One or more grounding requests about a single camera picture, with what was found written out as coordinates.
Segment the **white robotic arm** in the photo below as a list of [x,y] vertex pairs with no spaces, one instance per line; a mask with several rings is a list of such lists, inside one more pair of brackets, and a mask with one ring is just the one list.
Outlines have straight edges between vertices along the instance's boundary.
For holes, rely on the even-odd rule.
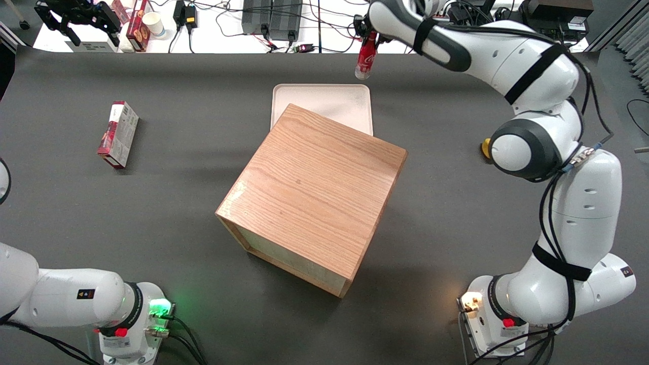
[[579,73],[562,46],[539,39],[513,21],[479,28],[442,25],[429,16],[444,3],[372,0],[367,25],[446,69],[486,82],[506,98],[515,117],[483,144],[501,171],[538,182],[579,162],[551,181],[556,186],[541,211],[543,227],[549,226],[551,217],[570,265],[556,262],[557,255],[542,234],[521,271],[481,276],[459,298],[477,355],[523,355],[520,349],[530,323],[545,326],[570,317],[566,266],[581,273],[581,280],[571,279],[574,316],[615,304],[635,290],[631,268],[609,253],[622,193],[620,163],[607,151],[581,147],[582,115],[567,100]]
[[[10,175],[0,159],[0,203]],[[171,303],[157,285],[126,283],[111,271],[40,269],[36,259],[0,243],[0,325],[92,327],[105,362],[153,364]]]

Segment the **gray table mat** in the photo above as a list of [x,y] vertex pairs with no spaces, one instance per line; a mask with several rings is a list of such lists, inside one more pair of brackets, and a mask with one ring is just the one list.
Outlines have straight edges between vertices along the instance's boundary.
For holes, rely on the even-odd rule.
[[[158,284],[210,364],[461,364],[455,298],[479,275],[522,267],[539,235],[544,187],[482,162],[478,144],[512,116],[482,82],[415,55],[377,57],[366,82],[374,134],[410,155],[343,300],[246,254],[214,216],[269,130],[273,87],[356,83],[355,64],[355,55],[20,49],[0,103],[0,155],[14,183],[0,208],[0,240],[43,268],[99,268]],[[601,84],[598,91],[620,131],[606,147],[624,172],[612,252],[635,270],[638,287],[577,318],[557,338],[557,365],[640,364],[649,355],[648,184]],[[95,154],[115,100],[141,117],[124,171]],[[584,140],[593,143],[605,132],[594,108],[586,116]],[[86,346],[81,329],[43,332]],[[0,362],[72,360],[2,330]],[[190,362],[172,341],[158,360]]]

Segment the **paper cup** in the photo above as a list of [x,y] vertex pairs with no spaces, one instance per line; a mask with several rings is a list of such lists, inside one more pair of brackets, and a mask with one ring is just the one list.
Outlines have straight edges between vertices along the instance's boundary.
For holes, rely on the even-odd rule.
[[162,25],[160,14],[156,12],[146,13],[142,17],[142,23],[149,28],[151,35],[154,37],[161,37],[164,35],[164,25]]

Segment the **emergency stop button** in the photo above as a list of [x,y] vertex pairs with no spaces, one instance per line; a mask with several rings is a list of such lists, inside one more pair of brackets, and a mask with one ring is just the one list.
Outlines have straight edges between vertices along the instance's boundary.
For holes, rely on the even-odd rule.
[[510,328],[514,327],[516,323],[514,323],[514,320],[512,320],[511,318],[505,318],[504,320],[502,320],[502,325],[505,326],[505,328]]
[[118,329],[115,330],[115,336],[116,337],[126,337],[126,333],[128,331],[129,330],[126,329],[126,328],[118,328]]

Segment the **white desk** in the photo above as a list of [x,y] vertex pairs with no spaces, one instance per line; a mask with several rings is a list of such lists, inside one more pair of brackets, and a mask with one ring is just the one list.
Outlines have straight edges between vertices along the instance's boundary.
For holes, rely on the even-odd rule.
[[[167,53],[169,50],[169,44],[171,39],[175,34],[175,24],[173,23],[172,15],[175,7],[175,0],[169,0],[167,3],[164,3],[165,0],[154,0],[156,3],[161,4],[162,6],[151,3],[153,9],[160,13],[163,19],[163,23],[167,32],[161,39],[152,38],[149,41],[149,46],[147,53]],[[200,3],[216,5],[222,3],[220,0],[198,0]],[[518,8],[522,0],[516,0],[515,7]],[[332,10],[339,13],[349,14],[351,16],[355,14],[366,14],[368,4],[364,3],[364,0],[321,0],[320,5],[322,6],[320,18],[322,21],[331,23],[334,25],[340,25],[346,27],[352,23],[353,18],[349,16],[342,16],[339,14],[332,14],[324,9]],[[242,9],[243,0],[231,0],[230,8],[231,9]],[[201,8],[205,8],[204,5],[197,4]],[[498,0],[494,5],[494,10],[499,6],[511,7],[511,0]],[[192,49],[195,53],[266,53],[269,48],[262,44],[258,39],[251,35],[242,35],[227,37],[223,36],[219,25],[221,26],[223,33],[226,35],[230,34],[240,34],[241,30],[241,12],[225,12],[222,8],[211,8],[208,10],[197,9],[198,25],[199,27],[194,29],[191,36]],[[219,24],[216,23],[216,17],[219,16]],[[317,0],[304,0],[302,6],[302,21],[300,23],[300,36],[295,45],[312,43],[318,45],[318,22],[317,22]],[[97,29],[92,28],[89,25],[75,25],[75,32],[78,35],[81,35],[82,32],[99,32]],[[322,46],[327,49],[332,49],[336,51],[344,51],[352,43],[350,38],[347,38],[347,32],[345,29],[333,29],[327,24],[321,25],[322,32]],[[50,31],[45,26],[42,27],[36,41],[34,42],[34,48],[43,49],[45,51],[52,52],[72,52],[72,49],[68,47],[65,43],[66,37],[60,34],[58,31]],[[287,47],[288,42],[273,42],[278,47]],[[584,38],[579,45],[573,47],[572,51],[583,51],[587,47],[588,43]],[[361,43],[354,42],[352,47],[348,50],[349,53],[358,53],[360,50]],[[398,41],[392,41],[388,44],[382,44],[379,47],[379,53],[405,53],[409,51],[409,47],[406,47],[404,44]],[[189,47],[189,38],[187,29],[181,29],[181,33],[178,35],[177,39],[174,41],[174,46],[171,51],[172,53],[190,53]]]

